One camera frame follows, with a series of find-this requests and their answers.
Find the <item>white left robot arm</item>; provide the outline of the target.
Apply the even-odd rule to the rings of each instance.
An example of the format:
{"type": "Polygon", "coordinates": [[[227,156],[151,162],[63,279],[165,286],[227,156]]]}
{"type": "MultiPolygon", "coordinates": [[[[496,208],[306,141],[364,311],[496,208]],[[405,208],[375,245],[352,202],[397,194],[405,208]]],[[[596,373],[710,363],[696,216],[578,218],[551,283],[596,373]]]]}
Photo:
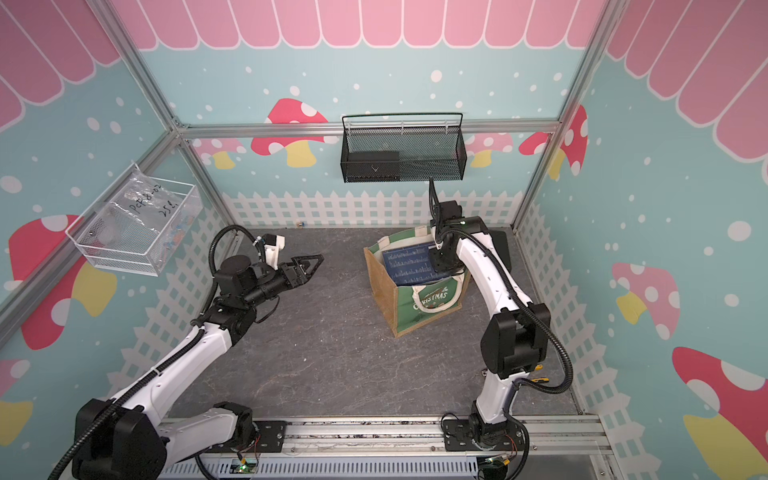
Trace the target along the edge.
{"type": "Polygon", "coordinates": [[[187,337],[141,378],[77,413],[75,439],[50,476],[76,479],[156,479],[179,461],[211,447],[242,452],[260,436],[249,407],[219,402],[170,426],[162,421],[178,398],[216,359],[259,322],[258,308],[305,285],[324,258],[296,256],[276,267],[232,256],[214,272],[215,298],[187,337]]]}

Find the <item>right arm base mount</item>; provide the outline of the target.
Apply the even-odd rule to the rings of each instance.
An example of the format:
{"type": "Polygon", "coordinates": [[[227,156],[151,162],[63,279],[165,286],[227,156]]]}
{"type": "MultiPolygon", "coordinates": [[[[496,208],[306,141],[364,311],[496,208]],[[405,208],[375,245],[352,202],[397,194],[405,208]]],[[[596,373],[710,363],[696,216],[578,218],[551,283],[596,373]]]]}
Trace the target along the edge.
{"type": "Polygon", "coordinates": [[[498,424],[488,424],[477,413],[467,418],[446,413],[440,418],[439,426],[448,452],[523,452],[529,447],[527,430],[517,420],[504,419],[498,424]]]}

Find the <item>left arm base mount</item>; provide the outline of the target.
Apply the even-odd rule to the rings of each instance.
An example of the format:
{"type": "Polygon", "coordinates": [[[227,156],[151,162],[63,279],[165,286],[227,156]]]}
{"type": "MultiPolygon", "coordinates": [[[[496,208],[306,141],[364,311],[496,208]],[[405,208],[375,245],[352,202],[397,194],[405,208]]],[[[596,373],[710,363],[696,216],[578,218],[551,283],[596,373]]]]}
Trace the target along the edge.
{"type": "Polygon", "coordinates": [[[212,453],[281,453],[288,423],[283,420],[255,420],[250,407],[234,402],[219,402],[214,408],[224,409],[236,416],[233,436],[212,445],[212,453]]]}

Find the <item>dark blue text-back book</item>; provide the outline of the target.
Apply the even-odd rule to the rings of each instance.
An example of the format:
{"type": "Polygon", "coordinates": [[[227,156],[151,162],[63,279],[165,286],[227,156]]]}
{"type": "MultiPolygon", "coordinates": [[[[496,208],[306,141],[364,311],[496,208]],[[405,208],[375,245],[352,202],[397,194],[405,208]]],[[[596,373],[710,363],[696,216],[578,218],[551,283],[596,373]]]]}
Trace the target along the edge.
{"type": "Polygon", "coordinates": [[[449,276],[439,272],[431,261],[435,247],[424,243],[387,250],[382,253],[383,264],[397,286],[429,285],[449,276]]]}

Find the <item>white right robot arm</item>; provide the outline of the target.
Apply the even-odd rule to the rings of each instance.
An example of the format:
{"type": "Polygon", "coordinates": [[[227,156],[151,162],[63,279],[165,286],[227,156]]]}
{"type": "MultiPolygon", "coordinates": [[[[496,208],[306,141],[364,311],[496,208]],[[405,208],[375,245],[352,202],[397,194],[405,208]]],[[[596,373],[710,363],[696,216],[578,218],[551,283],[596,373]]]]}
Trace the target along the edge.
{"type": "Polygon", "coordinates": [[[522,386],[546,358],[549,313],[535,305],[515,283],[496,251],[490,230],[478,217],[465,217],[455,201],[429,199],[435,248],[430,261],[439,271],[466,270],[485,301],[490,320],[480,349],[486,366],[484,385],[469,416],[473,443],[490,449],[523,444],[512,420],[512,405],[522,386]]]}

